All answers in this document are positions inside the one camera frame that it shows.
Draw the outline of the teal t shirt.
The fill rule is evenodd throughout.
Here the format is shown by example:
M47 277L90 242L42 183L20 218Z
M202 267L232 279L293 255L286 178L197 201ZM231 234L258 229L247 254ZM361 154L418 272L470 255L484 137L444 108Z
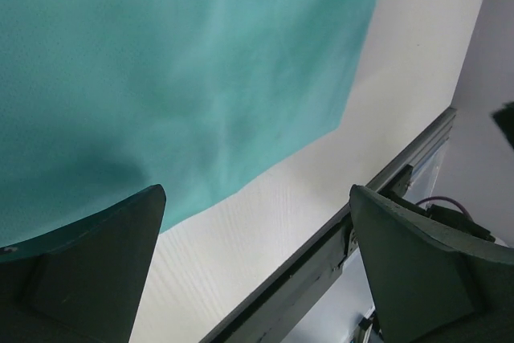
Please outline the teal t shirt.
M1 0L1 242L164 187L168 230L336 129L377 0Z

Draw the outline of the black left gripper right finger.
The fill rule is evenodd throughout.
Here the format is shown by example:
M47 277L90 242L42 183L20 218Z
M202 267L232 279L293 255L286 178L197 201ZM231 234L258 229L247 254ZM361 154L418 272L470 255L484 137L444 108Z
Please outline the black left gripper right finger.
M350 212L386 342L511 342L513 250L353 186Z

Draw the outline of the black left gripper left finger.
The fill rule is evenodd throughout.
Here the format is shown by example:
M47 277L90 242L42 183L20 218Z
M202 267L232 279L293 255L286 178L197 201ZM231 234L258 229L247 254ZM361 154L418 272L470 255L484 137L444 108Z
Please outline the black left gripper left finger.
M150 186L79 221L1 248L3 342L127 342L164 215Z

